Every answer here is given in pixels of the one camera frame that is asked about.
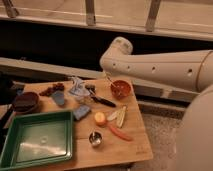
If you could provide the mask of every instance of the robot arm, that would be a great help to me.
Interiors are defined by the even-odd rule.
[[[202,91],[213,83],[213,51],[192,51],[131,55],[132,44],[117,37],[103,54],[101,67],[110,73],[125,74],[191,91]]]
[[[128,40],[116,38],[100,60],[102,68],[110,73],[202,91],[186,110],[170,171],[212,171],[213,51],[131,55],[132,49]]]

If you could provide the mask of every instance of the black wall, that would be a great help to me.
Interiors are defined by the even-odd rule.
[[[133,43],[133,54],[213,49],[207,41],[0,21],[0,56],[100,70],[99,59],[117,36]]]

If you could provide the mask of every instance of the small metal cup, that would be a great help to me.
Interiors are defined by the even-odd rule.
[[[97,147],[102,142],[102,136],[99,132],[92,132],[89,136],[89,142],[91,143],[92,147]]]

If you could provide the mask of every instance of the orange bowl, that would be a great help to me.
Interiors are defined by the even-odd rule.
[[[27,114],[34,112],[38,107],[39,96],[34,92],[26,92],[15,98],[12,103],[16,114]]]
[[[130,94],[131,86],[128,82],[123,80],[116,80],[114,81],[111,86],[112,95],[117,99],[121,100],[127,97]]]

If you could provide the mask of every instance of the brown food item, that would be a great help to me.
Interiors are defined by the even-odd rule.
[[[46,90],[39,93],[40,96],[51,96],[55,91],[64,91],[64,84],[63,83],[57,83],[53,84],[52,87],[48,87]]]

